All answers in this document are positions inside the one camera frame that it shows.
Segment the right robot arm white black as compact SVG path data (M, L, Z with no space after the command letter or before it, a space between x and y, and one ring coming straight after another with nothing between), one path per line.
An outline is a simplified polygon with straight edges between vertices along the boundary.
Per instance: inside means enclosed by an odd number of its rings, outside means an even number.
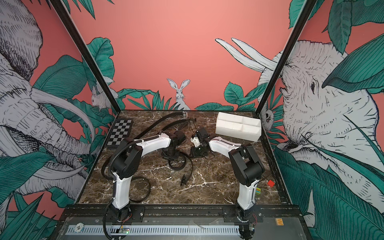
M230 159L234 175L239 182L237 204L244 211L252 208L255 201L257 184L261 181L265 167L254 147L242 145L208 134L201 128L190 138L191 158L205 157L209 152L219 153Z

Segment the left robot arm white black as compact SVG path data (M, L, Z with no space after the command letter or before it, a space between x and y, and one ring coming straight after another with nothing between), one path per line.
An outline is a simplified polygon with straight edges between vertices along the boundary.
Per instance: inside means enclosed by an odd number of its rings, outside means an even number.
M170 156L176 153L176 147L181 145L186 136L181 131L161 132L155 136L123 140L114 153L109 174L113 178L112 205L122 210L130 203L129 190L133 175L139 168L141 158L151 152L164 149Z

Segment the long black belt s-curved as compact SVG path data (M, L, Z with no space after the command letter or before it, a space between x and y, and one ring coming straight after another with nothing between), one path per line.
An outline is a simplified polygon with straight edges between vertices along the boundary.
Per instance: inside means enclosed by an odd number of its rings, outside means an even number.
M173 171L183 170L187 166L187 161L190 162L190 173L188 176L186 174L182 176L180 183L181 186L186 186L193 175L193 161L188 155L183 152L178 152L175 156L168 158L168 165Z

